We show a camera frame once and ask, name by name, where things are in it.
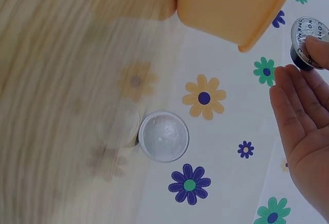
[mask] flower center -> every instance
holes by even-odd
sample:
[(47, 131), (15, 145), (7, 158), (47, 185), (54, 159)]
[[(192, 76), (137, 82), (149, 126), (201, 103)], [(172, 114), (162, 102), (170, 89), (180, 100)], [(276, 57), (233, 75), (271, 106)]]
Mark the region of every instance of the flower center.
[(268, 218), (267, 218), (267, 222), (270, 223), (270, 224), (272, 224), (272, 223), (274, 223), (274, 222), (277, 221), (278, 217), (279, 217), (279, 216), (278, 216), (277, 213), (271, 213), (271, 214), (268, 216)]
[(130, 79), (130, 85), (133, 88), (138, 88), (141, 85), (141, 83), (142, 83), (142, 79), (139, 76), (133, 76)]
[(271, 75), (271, 71), (270, 71), (270, 69), (268, 69), (268, 68), (264, 68), (264, 70), (263, 70), (263, 74), (265, 75), (265, 76), (270, 76)]
[(199, 103), (207, 105), (210, 102), (210, 95), (207, 92), (201, 92), (198, 96)]
[(185, 191), (192, 192), (196, 187), (196, 183), (193, 179), (188, 179), (184, 182)]

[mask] foil lid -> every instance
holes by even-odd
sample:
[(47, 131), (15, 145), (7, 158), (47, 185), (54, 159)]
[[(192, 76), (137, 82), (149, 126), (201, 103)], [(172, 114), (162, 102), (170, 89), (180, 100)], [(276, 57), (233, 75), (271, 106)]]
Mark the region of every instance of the foil lid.
[(310, 67), (323, 69), (307, 52), (305, 39), (308, 35), (329, 42), (329, 29), (322, 22), (312, 17), (297, 19), (291, 28), (291, 41), (298, 57)]

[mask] capsule lid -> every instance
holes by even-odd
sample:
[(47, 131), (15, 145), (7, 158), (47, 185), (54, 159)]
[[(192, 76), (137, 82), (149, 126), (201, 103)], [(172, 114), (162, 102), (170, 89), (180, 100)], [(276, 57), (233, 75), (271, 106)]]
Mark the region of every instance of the capsule lid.
[(329, 42), (329, 29), (313, 17), (301, 17), (291, 28), (291, 41), (299, 58), (313, 68), (323, 69), (307, 52), (305, 39), (308, 35)]
[(189, 132), (184, 121), (167, 111), (156, 111), (142, 122), (138, 140), (148, 157), (160, 162), (179, 159), (189, 145)]

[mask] plastic lid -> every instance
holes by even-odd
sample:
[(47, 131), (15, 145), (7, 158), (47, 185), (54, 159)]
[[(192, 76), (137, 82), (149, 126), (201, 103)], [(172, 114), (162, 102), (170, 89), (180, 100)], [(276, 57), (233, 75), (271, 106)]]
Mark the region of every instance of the plastic lid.
[(179, 159), (189, 146), (189, 132), (184, 121), (167, 111), (148, 115), (139, 129), (141, 148), (152, 160), (170, 162)]

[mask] finger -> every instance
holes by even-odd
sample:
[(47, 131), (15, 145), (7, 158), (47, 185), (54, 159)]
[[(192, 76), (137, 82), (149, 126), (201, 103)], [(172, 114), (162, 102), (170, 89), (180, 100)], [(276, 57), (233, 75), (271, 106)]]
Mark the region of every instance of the finger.
[(329, 85), (315, 70), (301, 71), (301, 73), (322, 106), (329, 111)]
[(305, 45), (309, 55), (320, 66), (329, 70), (329, 43), (315, 38), (314, 36), (308, 36), (305, 40)]
[(273, 86), (269, 94), (284, 151), (286, 157), (289, 158), (297, 144), (305, 138), (305, 131), (283, 89), (279, 86)]
[(306, 134), (317, 129), (314, 121), (306, 114), (301, 101), (295, 90), (293, 81), (284, 67), (277, 67), (275, 70), (276, 85), (280, 86), (286, 93), (288, 100), (302, 124)]
[(302, 73), (293, 65), (286, 66), (297, 95), (304, 107), (305, 112), (314, 121), (316, 127), (321, 129), (329, 124), (329, 112), (321, 105)]

